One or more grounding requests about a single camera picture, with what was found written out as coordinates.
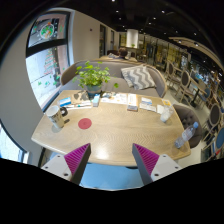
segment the gray sofa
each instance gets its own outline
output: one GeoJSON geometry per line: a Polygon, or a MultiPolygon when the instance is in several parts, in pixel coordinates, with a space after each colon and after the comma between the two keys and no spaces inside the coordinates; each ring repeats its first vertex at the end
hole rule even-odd
{"type": "MultiPolygon", "coordinates": [[[[139,95],[146,95],[146,96],[154,96],[154,97],[163,97],[166,94],[167,91],[167,85],[165,82],[165,79],[160,74],[160,72],[147,65],[148,71],[153,78],[156,88],[147,88],[143,90],[135,90],[134,87],[129,87],[127,82],[125,81],[121,68],[128,68],[133,66],[141,65],[139,62],[130,62],[130,61],[112,61],[112,60],[92,60],[90,61],[90,64],[93,66],[97,66],[97,61],[102,61],[102,64],[99,64],[101,68],[108,67],[111,77],[110,81],[108,83],[104,83],[102,86],[102,91],[111,91],[111,92],[123,92],[123,93],[134,93],[139,95]],[[113,85],[114,83],[118,83],[119,87],[115,88],[113,85]]],[[[68,69],[64,71],[61,77],[61,83],[62,86],[59,90],[59,93],[61,93],[63,90],[81,90],[82,88],[78,86],[79,80],[77,80],[75,83],[72,82],[73,77],[75,77],[76,68],[78,66],[85,67],[86,61],[79,61],[75,64],[71,65],[68,69]]]]}

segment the glass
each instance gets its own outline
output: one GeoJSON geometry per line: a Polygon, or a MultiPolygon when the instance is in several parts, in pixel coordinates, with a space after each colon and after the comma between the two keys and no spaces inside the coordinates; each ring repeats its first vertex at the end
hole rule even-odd
{"type": "Polygon", "coordinates": [[[31,29],[28,47],[46,41],[65,39],[66,16],[64,14],[46,14],[40,16],[31,29]]]}
{"type": "Polygon", "coordinates": [[[40,107],[58,92],[61,76],[68,68],[67,45],[40,51],[26,58],[28,77],[40,107]]]}
{"type": "Polygon", "coordinates": [[[23,151],[8,137],[0,124],[0,158],[21,162],[23,151]]]}
{"type": "Polygon", "coordinates": [[[164,106],[164,110],[160,116],[160,120],[165,123],[172,114],[173,114],[173,108],[169,106],[164,106]]]}

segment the pink coaster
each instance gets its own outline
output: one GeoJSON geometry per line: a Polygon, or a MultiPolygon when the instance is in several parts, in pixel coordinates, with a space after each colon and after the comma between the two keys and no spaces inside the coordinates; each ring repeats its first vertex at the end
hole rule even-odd
{"type": "Polygon", "coordinates": [[[78,125],[81,129],[87,129],[92,125],[92,122],[88,118],[83,118],[79,121],[78,125]]]}

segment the bottle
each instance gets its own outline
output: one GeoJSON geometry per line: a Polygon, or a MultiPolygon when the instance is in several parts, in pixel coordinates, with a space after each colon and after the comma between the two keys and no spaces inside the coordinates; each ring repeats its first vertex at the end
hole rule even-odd
{"type": "Polygon", "coordinates": [[[188,141],[194,135],[197,127],[198,122],[194,122],[193,125],[187,127],[182,133],[182,136],[177,138],[177,140],[175,141],[175,146],[179,149],[186,141],[188,141]]]}

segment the white wall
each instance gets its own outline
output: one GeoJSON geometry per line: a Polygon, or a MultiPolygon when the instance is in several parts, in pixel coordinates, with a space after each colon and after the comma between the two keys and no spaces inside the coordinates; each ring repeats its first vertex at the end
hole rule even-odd
{"type": "Polygon", "coordinates": [[[30,151],[29,164],[38,165],[41,147],[31,136],[43,116],[26,70],[26,41],[33,21],[18,34],[0,68],[0,118],[12,138],[30,151]]]}
{"type": "MultiPolygon", "coordinates": [[[[106,27],[106,50],[110,49],[111,28],[100,21],[75,11],[73,22],[73,56],[74,61],[99,58],[100,24],[106,27]]],[[[115,45],[119,45],[119,33],[114,31],[115,45]]]]}

